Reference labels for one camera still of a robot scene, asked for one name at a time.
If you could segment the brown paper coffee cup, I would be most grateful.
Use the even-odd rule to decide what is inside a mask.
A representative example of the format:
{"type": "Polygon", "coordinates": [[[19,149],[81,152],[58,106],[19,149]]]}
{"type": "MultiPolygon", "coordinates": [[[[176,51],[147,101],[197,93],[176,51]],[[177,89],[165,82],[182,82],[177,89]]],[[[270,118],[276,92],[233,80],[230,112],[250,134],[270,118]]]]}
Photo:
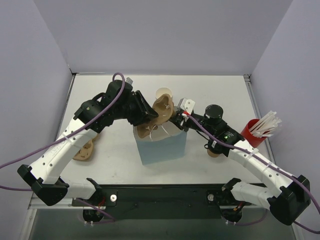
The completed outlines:
{"type": "Polygon", "coordinates": [[[220,154],[214,153],[211,150],[207,149],[207,154],[211,157],[211,158],[217,158],[219,157],[220,154]]]}

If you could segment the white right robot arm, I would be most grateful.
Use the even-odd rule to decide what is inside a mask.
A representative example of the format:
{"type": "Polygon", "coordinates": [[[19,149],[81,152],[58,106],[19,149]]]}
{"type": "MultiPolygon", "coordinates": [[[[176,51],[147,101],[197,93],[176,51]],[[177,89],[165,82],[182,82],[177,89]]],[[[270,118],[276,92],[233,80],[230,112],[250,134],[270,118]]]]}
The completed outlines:
{"type": "Polygon", "coordinates": [[[189,107],[175,107],[170,121],[179,129],[193,129],[209,138],[207,150],[234,160],[257,177],[263,187],[234,178],[222,188],[227,204],[247,202],[263,207],[282,224],[291,225],[311,203],[310,182],[303,175],[294,176],[264,157],[239,132],[222,118],[219,105],[209,105],[204,115],[189,107]]]}

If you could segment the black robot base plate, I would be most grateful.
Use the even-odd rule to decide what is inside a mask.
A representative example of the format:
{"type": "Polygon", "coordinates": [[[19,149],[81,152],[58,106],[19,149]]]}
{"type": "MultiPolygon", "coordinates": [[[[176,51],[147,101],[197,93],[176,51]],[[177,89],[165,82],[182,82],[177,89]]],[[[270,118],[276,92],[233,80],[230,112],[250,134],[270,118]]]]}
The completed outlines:
{"type": "Polygon", "coordinates": [[[241,204],[225,196],[223,184],[104,184],[87,202],[116,220],[219,219],[241,204]]]}

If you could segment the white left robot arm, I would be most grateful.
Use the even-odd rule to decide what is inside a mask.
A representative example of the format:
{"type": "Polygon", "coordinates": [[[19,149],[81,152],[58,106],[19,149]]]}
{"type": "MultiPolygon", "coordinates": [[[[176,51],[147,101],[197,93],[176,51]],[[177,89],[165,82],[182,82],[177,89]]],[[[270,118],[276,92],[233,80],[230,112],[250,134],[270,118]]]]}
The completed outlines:
{"type": "Polygon", "coordinates": [[[85,144],[115,120],[126,119],[136,127],[157,117],[140,91],[133,91],[130,83],[114,80],[106,92],[82,103],[59,136],[58,144],[32,164],[21,165],[17,172],[47,206],[65,197],[81,198],[95,206],[102,199],[100,186],[91,178],[80,182],[61,178],[62,171],[85,144]]]}

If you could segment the light blue paper bag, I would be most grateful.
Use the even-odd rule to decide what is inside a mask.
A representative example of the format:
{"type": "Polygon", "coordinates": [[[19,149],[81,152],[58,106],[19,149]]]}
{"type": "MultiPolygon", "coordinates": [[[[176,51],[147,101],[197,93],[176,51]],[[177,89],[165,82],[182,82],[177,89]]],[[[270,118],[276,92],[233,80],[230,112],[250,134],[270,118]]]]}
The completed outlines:
{"type": "Polygon", "coordinates": [[[155,127],[144,138],[138,136],[138,128],[133,128],[140,160],[149,165],[184,157],[187,132],[177,128],[172,122],[155,127]]]}

